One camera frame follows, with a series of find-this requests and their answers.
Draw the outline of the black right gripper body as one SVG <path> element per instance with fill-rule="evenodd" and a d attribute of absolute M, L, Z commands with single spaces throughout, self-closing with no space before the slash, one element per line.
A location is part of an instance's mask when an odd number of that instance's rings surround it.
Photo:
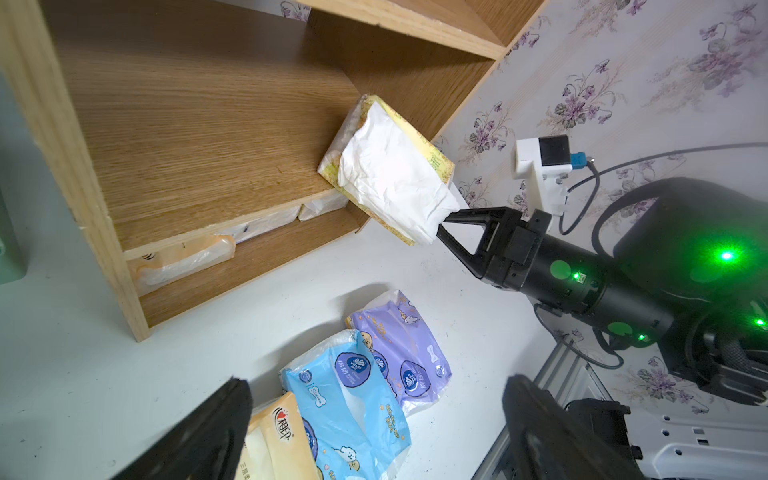
<path fill-rule="evenodd" d="M 512 208 L 491 208 L 483 240 L 482 280 L 500 290 L 522 291 L 552 215 L 535 210 L 528 220 Z"/>

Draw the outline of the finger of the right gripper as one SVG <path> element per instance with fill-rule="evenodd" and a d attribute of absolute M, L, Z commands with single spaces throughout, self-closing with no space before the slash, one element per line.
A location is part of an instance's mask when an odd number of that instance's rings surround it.
<path fill-rule="evenodd" d="M 438 227 L 437 238 L 479 280 L 505 280 L 510 261 L 508 207 L 463 209 Z"/>

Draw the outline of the light blue tissue pack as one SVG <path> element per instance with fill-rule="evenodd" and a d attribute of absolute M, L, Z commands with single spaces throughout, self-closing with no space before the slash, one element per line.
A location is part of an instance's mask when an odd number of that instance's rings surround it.
<path fill-rule="evenodd" d="M 394 479 L 411 446 L 406 416 L 362 333 L 347 329 L 280 371 L 320 479 Z"/>

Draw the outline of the yellow tissue pack bottom shelf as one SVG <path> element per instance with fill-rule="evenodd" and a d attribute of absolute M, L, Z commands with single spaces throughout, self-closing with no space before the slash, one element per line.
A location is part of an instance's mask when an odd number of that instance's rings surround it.
<path fill-rule="evenodd" d="M 235 239 L 230 235 L 207 234 L 142 257 L 127 265 L 139 296 L 232 259 Z"/>

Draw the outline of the white tissue pack bottom shelf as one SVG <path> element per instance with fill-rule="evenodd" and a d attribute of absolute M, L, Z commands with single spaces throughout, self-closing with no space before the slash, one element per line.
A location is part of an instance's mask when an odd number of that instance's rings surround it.
<path fill-rule="evenodd" d="M 308 221 L 318 216 L 343 209 L 348 203 L 348 198 L 338 190 L 331 190 L 313 200 L 302 204 L 299 213 L 299 221 Z"/>

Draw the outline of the purple tissue pack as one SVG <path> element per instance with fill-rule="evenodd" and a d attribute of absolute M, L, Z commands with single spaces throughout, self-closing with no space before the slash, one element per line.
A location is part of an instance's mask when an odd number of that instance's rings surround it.
<path fill-rule="evenodd" d="M 452 370 L 416 306 L 391 290 L 347 316 L 359 331 L 405 415 L 430 408 L 444 394 Z"/>

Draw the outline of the wooden three-tier shelf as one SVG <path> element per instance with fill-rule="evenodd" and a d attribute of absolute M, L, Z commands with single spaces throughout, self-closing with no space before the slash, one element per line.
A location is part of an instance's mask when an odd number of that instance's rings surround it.
<path fill-rule="evenodd" d="M 543 7 L 314 1 L 303 23 L 217 1 L 5 1 L 1 68 L 143 341 L 367 216 L 295 221 L 147 296 L 131 260 L 329 192 L 317 167 L 363 94 L 436 138 Z"/>

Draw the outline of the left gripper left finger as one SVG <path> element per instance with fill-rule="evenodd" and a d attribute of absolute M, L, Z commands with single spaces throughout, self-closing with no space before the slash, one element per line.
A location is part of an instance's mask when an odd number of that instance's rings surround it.
<path fill-rule="evenodd" d="M 229 379 L 115 477 L 233 479 L 252 408 L 248 382 Z"/>

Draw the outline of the white-blue tissue pack bottom shelf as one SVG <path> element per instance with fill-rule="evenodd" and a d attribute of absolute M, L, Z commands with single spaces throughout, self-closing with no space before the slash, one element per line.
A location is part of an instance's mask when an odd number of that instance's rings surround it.
<path fill-rule="evenodd" d="M 227 230 L 225 235 L 232 236 L 236 244 L 250 240 L 292 223 L 297 219 L 302 205 L 297 205 L 275 213 L 251 220 Z"/>

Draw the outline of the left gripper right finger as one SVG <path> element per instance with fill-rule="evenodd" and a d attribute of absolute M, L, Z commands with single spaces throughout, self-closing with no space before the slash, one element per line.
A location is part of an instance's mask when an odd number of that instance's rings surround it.
<path fill-rule="evenodd" d="M 509 452 L 518 479 L 641 479 L 629 460 L 523 375 L 503 393 Z"/>

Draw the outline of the white tissue pack shelf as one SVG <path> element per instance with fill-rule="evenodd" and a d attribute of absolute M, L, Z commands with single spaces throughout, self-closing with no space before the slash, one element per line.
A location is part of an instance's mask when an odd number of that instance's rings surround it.
<path fill-rule="evenodd" d="M 379 96 L 364 94 L 319 166 L 356 207 L 408 245 L 429 245 L 462 207 L 450 190 L 455 164 Z"/>
<path fill-rule="evenodd" d="M 348 198 L 338 190 L 331 190 L 313 200 L 302 204 L 299 213 L 299 221 L 308 221 L 318 216 L 343 209 L 348 203 Z"/>

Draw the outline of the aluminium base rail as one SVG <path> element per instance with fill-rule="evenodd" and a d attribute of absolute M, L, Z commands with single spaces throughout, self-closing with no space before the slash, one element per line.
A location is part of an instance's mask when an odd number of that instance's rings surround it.
<path fill-rule="evenodd" d="M 593 367 L 559 344 L 533 380 L 508 379 L 506 424 L 474 473 L 475 479 L 609 479 L 621 473 L 617 455 L 567 415 L 578 400 L 610 401 Z"/>

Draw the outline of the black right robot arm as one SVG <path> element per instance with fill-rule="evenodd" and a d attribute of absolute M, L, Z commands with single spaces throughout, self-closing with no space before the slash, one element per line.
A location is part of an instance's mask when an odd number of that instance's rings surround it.
<path fill-rule="evenodd" d="M 464 209 L 453 224 L 483 230 L 469 251 L 445 226 L 438 239 L 473 274 L 517 291 L 535 311 L 590 326 L 609 354 L 657 346 L 671 372 L 714 396 L 767 403 L 767 205 L 683 177 L 638 187 L 602 213 L 650 208 L 612 249 L 601 226 L 584 249 L 547 231 L 548 213 Z"/>

